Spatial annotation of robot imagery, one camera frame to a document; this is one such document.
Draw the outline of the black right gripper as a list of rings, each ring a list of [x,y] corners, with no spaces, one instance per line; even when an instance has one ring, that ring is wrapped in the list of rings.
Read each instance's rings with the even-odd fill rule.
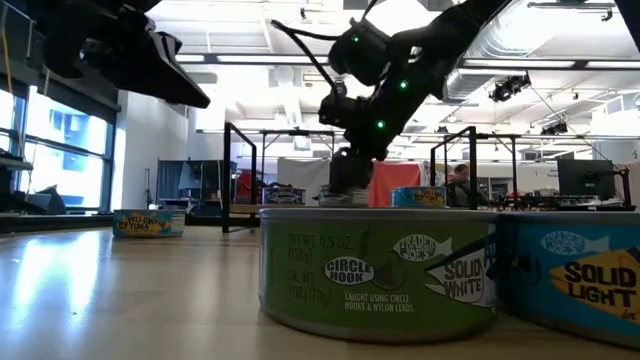
[[[331,157],[329,190],[332,193],[344,193],[350,187],[366,189],[374,174],[371,160],[384,161],[391,143],[391,133],[386,130],[345,130],[343,137],[349,145],[339,148]],[[352,171],[350,158],[355,159]]]

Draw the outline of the white hanging cloth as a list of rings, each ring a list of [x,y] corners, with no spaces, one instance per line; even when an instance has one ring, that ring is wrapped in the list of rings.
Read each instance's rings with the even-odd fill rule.
[[[316,206],[316,199],[323,185],[329,183],[330,161],[291,160],[280,158],[277,161],[277,182],[289,184],[305,190],[305,205]]]

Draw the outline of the person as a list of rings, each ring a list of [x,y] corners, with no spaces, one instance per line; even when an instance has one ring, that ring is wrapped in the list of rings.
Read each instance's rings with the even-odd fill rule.
[[[469,208],[471,192],[470,171],[466,164],[458,164],[446,184],[447,203],[450,207]]]

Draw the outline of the black background table frame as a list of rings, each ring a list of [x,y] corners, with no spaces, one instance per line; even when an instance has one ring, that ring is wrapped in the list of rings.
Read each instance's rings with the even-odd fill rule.
[[[262,129],[259,133],[262,136],[261,164],[265,163],[267,149],[281,136],[317,138],[329,149],[329,157],[334,154],[336,149],[336,133],[332,130],[304,130],[299,128],[281,130]]]

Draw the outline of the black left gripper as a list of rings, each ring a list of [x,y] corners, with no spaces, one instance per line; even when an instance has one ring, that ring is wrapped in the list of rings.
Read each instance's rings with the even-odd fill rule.
[[[207,108],[210,98],[175,61],[180,48],[177,37],[156,31],[150,20],[124,21],[87,39],[84,62],[121,90]]]

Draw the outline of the green tuna can gold lid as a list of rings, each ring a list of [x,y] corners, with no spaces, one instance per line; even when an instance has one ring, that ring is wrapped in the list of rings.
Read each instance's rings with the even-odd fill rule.
[[[369,189],[351,188],[343,193],[331,192],[328,185],[322,185],[317,195],[321,207],[367,207],[369,205]]]

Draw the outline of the large window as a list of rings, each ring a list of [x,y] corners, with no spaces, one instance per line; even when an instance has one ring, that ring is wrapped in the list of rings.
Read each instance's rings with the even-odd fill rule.
[[[0,153],[31,164],[11,187],[33,195],[56,190],[68,208],[103,204],[114,126],[29,89],[27,98],[0,90]]]

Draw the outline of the black aluminium table frame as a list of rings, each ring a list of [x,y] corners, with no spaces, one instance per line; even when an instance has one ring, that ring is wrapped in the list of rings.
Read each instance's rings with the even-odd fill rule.
[[[258,217],[200,217],[188,215],[187,226],[258,227]],[[111,215],[19,215],[0,214],[0,234],[111,227]]]

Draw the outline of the orange hanging cloth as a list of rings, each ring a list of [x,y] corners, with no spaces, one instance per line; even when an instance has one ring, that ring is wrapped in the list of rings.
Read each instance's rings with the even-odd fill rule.
[[[369,206],[389,207],[392,191],[398,187],[419,186],[420,176],[419,166],[415,163],[375,162],[369,186]]]

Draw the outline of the black background monitor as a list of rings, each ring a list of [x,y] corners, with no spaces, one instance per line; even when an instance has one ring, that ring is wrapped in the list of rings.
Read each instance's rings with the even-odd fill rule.
[[[607,160],[558,159],[559,191],[567,196],[616,196],[614,166]]]

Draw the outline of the green tuna can silver lid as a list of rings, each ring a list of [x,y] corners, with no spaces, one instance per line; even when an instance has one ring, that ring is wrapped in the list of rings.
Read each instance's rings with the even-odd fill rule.
[[[497,313],[497,218],[452,209],[264,209],[261,309],[294,329],[342,340],[475,335]]]

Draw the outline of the light blue yellowfin tuna can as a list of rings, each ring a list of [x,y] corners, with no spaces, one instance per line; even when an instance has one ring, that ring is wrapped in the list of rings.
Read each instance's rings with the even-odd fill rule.
[[[505,213],[496,233],[505,309],[640,350],[640,213]]]
[[[115,210],[112,234],[118,238],[180,237],[184,233],[185,220],[183,210]]]
[[[439,186],[398,187],[391,192],[391,206],[402,208],[445,208],[446,188]]]

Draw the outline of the red cloth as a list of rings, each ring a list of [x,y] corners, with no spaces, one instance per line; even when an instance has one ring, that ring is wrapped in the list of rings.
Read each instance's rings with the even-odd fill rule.
[[[250,170],[241,170],[236,179],[236,202],[250,204],[258,194],[256,189],[252,189],[253,177]]]

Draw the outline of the dark blue skipjack tuna can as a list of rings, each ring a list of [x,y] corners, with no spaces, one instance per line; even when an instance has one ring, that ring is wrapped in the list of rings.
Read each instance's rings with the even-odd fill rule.
[[[306,190],[295,187],[268,187],[262,189],[262,203],[269,205],[304,205]]]

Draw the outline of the dark blue partition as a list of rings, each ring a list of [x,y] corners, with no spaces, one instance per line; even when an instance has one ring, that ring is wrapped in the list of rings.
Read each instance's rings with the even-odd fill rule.
[[[193,216],[221,215],[221,160],[159,160],[157,165],[156,203],[161,208]]]

